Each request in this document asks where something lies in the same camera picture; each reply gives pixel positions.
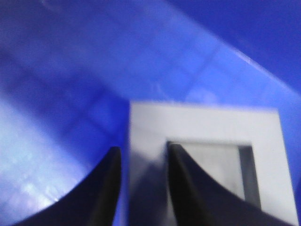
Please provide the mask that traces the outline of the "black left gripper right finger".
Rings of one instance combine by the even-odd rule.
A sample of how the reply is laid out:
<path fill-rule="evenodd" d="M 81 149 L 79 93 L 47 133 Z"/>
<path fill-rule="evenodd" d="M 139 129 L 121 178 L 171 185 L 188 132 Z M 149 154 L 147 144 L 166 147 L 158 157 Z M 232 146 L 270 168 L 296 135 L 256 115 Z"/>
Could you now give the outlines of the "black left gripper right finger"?
<path fill-rule="evenodd" d="M 179 226 L 285 226 L 207 174 L 180 145 L 169 143 L 168 186 Z"/>

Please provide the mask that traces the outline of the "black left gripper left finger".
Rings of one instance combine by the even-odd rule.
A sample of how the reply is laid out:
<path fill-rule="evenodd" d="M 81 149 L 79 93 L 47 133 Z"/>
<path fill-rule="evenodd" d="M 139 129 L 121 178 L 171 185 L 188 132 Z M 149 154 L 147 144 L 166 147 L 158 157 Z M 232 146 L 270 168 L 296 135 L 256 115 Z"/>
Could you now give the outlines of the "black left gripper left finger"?
<path fill-rule="evenodd" d="M 121 150 L 111 147 L 66 196 L 18 226 L 111 226 L 121 188 Z"/>

